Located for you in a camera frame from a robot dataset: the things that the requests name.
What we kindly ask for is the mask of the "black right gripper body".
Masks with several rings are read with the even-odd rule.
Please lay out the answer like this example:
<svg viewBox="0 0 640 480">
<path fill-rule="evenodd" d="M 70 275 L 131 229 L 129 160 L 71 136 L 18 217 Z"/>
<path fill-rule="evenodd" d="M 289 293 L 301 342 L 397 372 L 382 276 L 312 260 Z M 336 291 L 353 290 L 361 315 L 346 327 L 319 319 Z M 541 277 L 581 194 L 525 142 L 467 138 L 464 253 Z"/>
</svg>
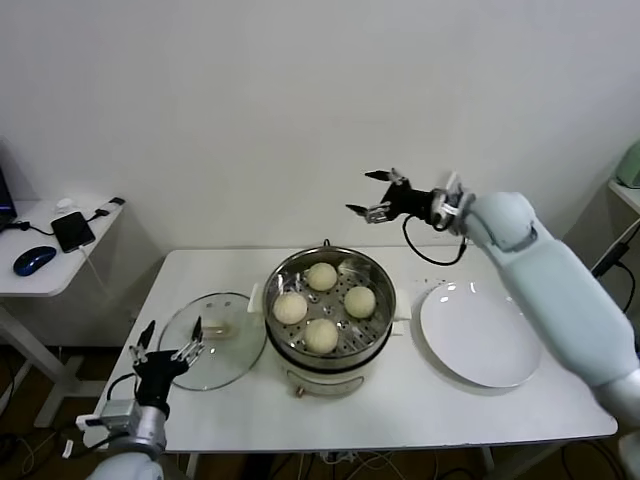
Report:
<svg viewBox="0 0 640 480">
<path fill-rule="evenodd" d="M 409 182 L 402 185 L 392 183 L 381 203 L 386 204 L 385 219 L 394 221 L 398 216 L 412 215 L 425 223 L 431 223 L 431 206 L 434 201 L 432 191 L 413 189 Z"/>
</svg>

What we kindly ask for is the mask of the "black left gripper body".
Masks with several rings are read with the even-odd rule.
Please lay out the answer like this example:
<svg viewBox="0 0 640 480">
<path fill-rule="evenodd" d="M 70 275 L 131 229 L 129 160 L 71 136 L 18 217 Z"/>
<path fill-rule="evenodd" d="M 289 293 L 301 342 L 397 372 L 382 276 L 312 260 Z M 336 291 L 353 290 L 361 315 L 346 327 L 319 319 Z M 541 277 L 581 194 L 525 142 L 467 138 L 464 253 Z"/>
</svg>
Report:
<svg viewBox="0 0 640 480">
<path fill-rule="evenodd" d="M 167 399 L 174 379 L 189 369 L 188 362 L 178 358 L 177 353 L 177 350 L 151 352 L 145 362 L 134 364 L 134 372 L 140 378 L 135 398 L 141 407 L 169 407 Z"/>
</svg>

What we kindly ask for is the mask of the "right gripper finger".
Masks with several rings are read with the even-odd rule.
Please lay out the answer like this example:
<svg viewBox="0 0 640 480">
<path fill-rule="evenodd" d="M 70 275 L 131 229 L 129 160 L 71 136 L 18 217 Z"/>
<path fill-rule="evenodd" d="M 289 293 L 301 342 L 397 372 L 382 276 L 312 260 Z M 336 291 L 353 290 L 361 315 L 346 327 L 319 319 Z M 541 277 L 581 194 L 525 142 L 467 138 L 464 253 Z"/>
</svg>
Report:
<svg viewBox="0 0 640 480">
<path fill-rule="evenodd" d="M 369 207 L 346 204 L 346 207 L 359 217 L 363 218 L 367 224 L 380 224 L 389 221 L 387 216 L 390 209 L 389 202 L 383 202 Z"/>
<path fill-rule="evenodd" d="M 405 182 L 405 177 L 400 174 L 395 168 L 391 168 L 390 170 L 368 171 L 365 173 L 365 176 L 371 179 L 388 182 L 395 185 L 402 185 Z"/>
</svg>

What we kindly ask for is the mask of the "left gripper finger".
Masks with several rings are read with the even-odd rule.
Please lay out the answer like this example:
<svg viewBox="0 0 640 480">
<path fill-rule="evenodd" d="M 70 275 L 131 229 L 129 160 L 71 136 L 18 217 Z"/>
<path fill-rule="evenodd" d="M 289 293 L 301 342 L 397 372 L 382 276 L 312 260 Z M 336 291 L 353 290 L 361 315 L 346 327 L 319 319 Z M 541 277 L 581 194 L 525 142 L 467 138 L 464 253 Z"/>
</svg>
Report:
<svg viewBox="0 0 640 480">
<path fill-rule="evenodd" d="M 196 361 L 204 348 L 202 318 L 198 317 L 191 340 L 171 356 L 172 361 Z"/>
<path fill-rule="evenodd" d="M 129 346 L 129 353 L 133 361 L 146 361 L 147 349 L 154 335 L 156 322 L 152 321 L 140 334 L 137 343 Z"/>
</svg>

